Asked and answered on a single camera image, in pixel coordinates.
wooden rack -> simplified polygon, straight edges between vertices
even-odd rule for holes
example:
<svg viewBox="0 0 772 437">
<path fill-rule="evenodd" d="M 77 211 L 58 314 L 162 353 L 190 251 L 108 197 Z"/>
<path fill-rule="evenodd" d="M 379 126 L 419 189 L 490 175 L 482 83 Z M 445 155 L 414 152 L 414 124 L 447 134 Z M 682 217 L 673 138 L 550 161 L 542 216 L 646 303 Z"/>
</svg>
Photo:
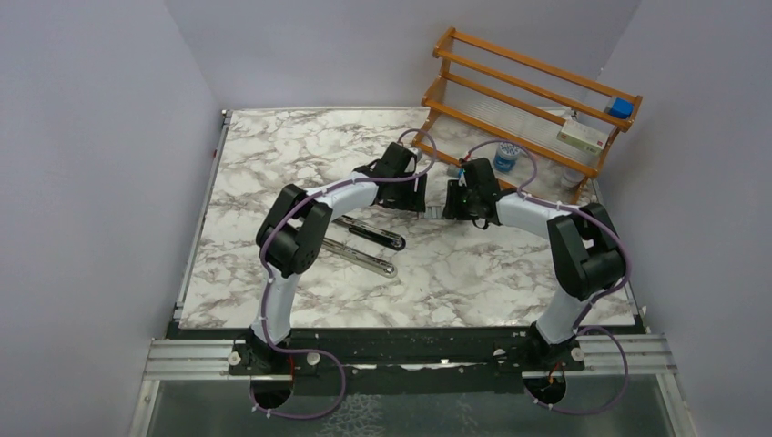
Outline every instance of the wooden rack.
<svg viewBox="0 0 772 437">
<path fill-rule="evenodd" d="M 501 56 L 520 65 L 529 66 L 546 75 L 558 77 L 595 93 L 608 97 L 621 97 L 633 104 L 633 113 L 628 119 L 613 117 L 606 114 L 601 109 L 591 107 L 586 103 L 562 96 L 545 87 L 537 86 L 519 77 L 509 75 L 498 69 L 484 65 L 483 63 L 476 62 L 454 52 L 454 42 L 456 41 L 465 43 L 475 49 Z M 586 77 L 578 76 L 556 66 L 548 65 L 542 61 L 530 58 L 529 56 L 491 44 L 474 36 L 458 32 L 453 27 L 449 28 L 444 35 L 442 35 L 440 40 L 434 46 L 432 54 L 434 57 L 442 60 L 442 66 L 440 67 L 439 75 L 435 78 L 422 99 L 422 105 L 430 109 L 429 116 L 423 125 L 423 130 L 427 132 L 430 131 L 439 117 L 452 117 L 455 120 L 480 129 L 492 137 L 509 139 L 528 148 L 537 155 L 577 170 L 584 174 L 584 179 L 576 188 L 573 196 L 574 203 L 578 199 L 587 180 L 598 176 L 601 168 L 603 168 L 606 155 L 617 135 L 619 135 L 620 132 L 626 132 L 633 125 L 638 108 L 643 100 L 641 96 L 627 94 L 626 92 L 600 84 Z M 603 152 L 599 157 L 595 157 L 557 140 L 557 133 L 566 121 L 564 117 L 560 117 L 541 107 L 537 107 L 526 103 L 521 99 L 507 95 L 500 90 L 493 89 L 493 87 L 487 86 L 490 85 L 487 81 L 485 82 L 486 85 L 484 85 L 478 80 L 454 74 L 451 72 L 452 66 L 461 66 L 463 67 L 463 71 L 473 71 L 481 74 L 477 75 L 477 77 L 491 77 L 496 79 L 493 82 L 498 83 L 498 81 L 500 81 L 504 84 L 508 84 L 505 86 L 516 86 L 517 88 L 538 96 L 537 98 L 554 103 L 557 107 L 568 107 L 577 114 L 584 114 L 587 117 L 591 117 L 588 119 L 595 119 L 603 122 L 602 124 L 604 124 L 604 126 L 609 127 L 608 141 Z M 533 132 L 529 133 L 527 129 L 524 128 L 511 127 L 506 123 L 496 123 L 492 120 L 493 116 L 486 117 L 485 115 L 481 115 L 477 113 L 479 111 L 472 110 L 469 105 L 463 103 L 468 101 L 469 98 L 452 97 L 451 93 L 456 92 L 455 90 L 457 89 L 457 94 L 464 94 L 465 96 L 472 95 L 472 99 L 482 102 L 478 107 L 488 108 L 488 114 L 508 113 L 510 119 L 520 120 L 523 122 L 521 124 L 527 124 L 528 126 L 535 127 L 535 129 Z M 422 143 L 422 140 L 423 135 L 416 136 L 413 140 L 413 145 L 426 152 L 431 152 L 432 148 Z M 462 158 L 462 155 L 459 154 L 458 151 L 450 154 L 441 152 L 439 157 L 442 161 L 457 166 L 459 162 L 458 159 Z M 501 178 L 499 181 L 503 187 L 514 187 L 514 184 L 502 180 Z"/>
</svg>

robotic arm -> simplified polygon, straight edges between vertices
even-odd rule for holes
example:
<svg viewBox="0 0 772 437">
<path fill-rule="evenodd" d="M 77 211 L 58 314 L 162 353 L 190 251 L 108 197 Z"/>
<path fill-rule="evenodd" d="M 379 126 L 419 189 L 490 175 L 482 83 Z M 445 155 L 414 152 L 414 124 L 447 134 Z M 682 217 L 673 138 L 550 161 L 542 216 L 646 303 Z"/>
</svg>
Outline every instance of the robotic arm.
<svg viewBox="0 0 772 437">
<path fill-rule="evenodd" d="M 448 181 L 446 219 L 471 220 L 480 229 L 490 224 L 516 227 L 550 240 L 560 288 L 526 338 L 531 359 L 552 364 L 572 347 L 574 330 L 594 297 L 625 274 L 625 260 L 616 242 L 583 216 L 614 231 L 611 219 L 597 203 L 579 208 L 582 215 L 536 204 L 512 189 L 501 190 L 485 158 L 462 162 L 462 170 L 459 180 Z M 587 248 L 586 241 L 592 241 L 592 246 Z"/>
<path fill-rule="evenodd" d="M 366 178 L 400 178 L 412 175 L 418 157 L 397 143 L 391 143 L 380 159 L 368 166 L 356 168 L 347 180 Z M 340 181 L 319 188 L 303 190 L 295 185 L 287 185 L 271 207 L 257 235 L 258 246 L 263 246 L 268 235 L 279 222 L 303 199 L 321 193 L 306 204 L 293 217 L 303 219 L 298 228 L 284 226 L 268 247 L 266 259 L 274 279 L 265 289 L 269 294 L 265 311 L 259 309 L 258 317 L 251 328 L 262 341 L 276 344 L 290 335 L 290 312 L 295 298 L 300 274 L 309 269 L 319 256 L 321 243 L 330 222 L 355 209 L 378 204 L 384 208 L 423 212 L 426 175 L 413 181 L 402 183 L 357 182 L 346 187 L 332 189 Z M 268 324 L 269 339 L 266 339 L 262 327 L 263 317 Z"/>
</svg>

gray wall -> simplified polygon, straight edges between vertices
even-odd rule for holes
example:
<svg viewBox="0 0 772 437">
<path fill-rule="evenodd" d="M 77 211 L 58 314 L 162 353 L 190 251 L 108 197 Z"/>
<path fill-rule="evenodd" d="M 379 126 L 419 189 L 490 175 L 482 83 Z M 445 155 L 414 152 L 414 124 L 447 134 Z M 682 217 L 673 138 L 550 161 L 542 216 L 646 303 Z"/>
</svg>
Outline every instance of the gray wall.
<svg viewBox="0 0 772 437">
<path fill-rule="evenodd" d="M 418 105 L 450 25 L 596 77 L 639 3 L 167 0 L 215 96 L 232 108 Z"/>
<path fill-rule="evenodd" d="M 644 96 L 601 187 L 700 435 L 769 435 L 772 3 L 644 0 L 600 80 Z"/>
<path fill-rule="evenodd" d="M 218 106 L 160 0 L 0 6 L 0 423 L 124 435 Z"/>
</svg>

blue cube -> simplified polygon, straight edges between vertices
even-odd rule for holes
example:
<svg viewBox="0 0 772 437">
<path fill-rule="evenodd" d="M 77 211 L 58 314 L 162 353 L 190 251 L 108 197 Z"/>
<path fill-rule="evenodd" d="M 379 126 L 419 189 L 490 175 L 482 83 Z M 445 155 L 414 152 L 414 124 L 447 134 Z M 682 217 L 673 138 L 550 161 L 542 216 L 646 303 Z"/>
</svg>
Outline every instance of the blue cube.
<svg viewBox="0 0 772 437">
<path fill-rule="evenodd" d="M 626 120 L 633 115 L 633 104 L 620 97 L 611 97 L 605 107 L 605 113 Z"/>
</svg>

white marble surface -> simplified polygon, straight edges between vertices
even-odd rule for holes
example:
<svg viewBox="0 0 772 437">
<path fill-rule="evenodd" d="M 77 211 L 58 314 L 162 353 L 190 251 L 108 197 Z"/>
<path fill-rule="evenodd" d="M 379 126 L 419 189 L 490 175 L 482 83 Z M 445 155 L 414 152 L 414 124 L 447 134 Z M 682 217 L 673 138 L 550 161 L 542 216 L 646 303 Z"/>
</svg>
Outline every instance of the white marble surface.
<svg viewBox="0 0 772 437">
<path fill-rule="evenodd" d="M 425 117 L 422 108 L 234 112 L 180 326 L 249 326 L 262 292 L 255 234 L 280 189 L 342 178 L 378 158 Z M 438 141 L 474 144 L 463 132 L 444 134 Z M 445 169 L 437 164 L 430 172 L 427 205 L 443 204 Z M 323 250 L 300 279 L 292 326 L 527 325 L 544 311 L 557 285 L 548 242 L 519 229 L 483 231 L 470 223 L 421 220 L 376 207 L 351 215 L 402 234 L 407 249 L 394 252 L 336 226 L 328 237 L 390 260 L 399 274 L 386 279 Z M 634 320 L 626 296 L 617 293 L 598 302 L 585 322 Z"/>
</svg>

